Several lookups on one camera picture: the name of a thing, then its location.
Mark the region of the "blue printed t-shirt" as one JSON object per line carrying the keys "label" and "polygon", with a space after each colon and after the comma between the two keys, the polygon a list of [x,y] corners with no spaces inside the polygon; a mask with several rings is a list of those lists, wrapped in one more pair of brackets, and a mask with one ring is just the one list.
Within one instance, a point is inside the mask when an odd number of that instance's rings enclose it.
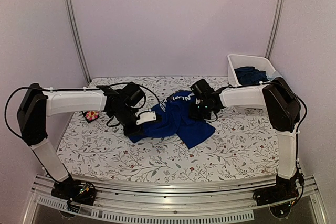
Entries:
{"label": "blue printed t-shirt", "polygon": [[142,131],[129,139],[136,143],[147,137],[162,138],[177,135],[191,149],[209,137],[215,128],[204,121],[196,121],[189,117],[189,108],[196,104],[196,96],[192,91],[180,90],[150,108],[161,117],[159,122],[142,124]]}

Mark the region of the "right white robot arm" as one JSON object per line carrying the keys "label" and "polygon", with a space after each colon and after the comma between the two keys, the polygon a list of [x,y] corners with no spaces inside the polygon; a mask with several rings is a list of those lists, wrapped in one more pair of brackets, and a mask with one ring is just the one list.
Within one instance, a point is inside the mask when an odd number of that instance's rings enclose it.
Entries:
{"label": "right white robot arm", "polygon": [[273,186],[256,189],[253,199],[258,206],[289,201],[294,207],[303,195],[296,184],[304,185],[298,158],[299,126],[305,119],[301,109],[307,106],[282,77],[272,81],[247,86],[227,85],[214,90],[205,79],[191,86],[199,101],[189,108],[189,117],[205,121],[227,107],[265,109],[278,139],[279,164],[276,183]]}

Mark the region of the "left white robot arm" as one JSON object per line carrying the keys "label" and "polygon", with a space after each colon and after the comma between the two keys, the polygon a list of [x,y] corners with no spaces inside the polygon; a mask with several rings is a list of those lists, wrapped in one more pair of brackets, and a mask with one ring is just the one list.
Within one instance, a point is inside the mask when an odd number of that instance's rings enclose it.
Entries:
{"label": "left white robot arm", "polygon": [[42,167],[54,181],[51,195],[67,202],[68,208],[75,204],[92,206],[97,191],[93,183],[73,179],[59,159],[46,132],[46,118],[56,114],[96,111],[117,119],[124,135],[139,135],[143,125],[157,122],[160,116],[154,111],[141,112],[136,105],[144,98],[143,89],[133,82],[122,89],[97,86],[82,89],[43,89],[33,83],[17,111],[22,140],[30,147]]}

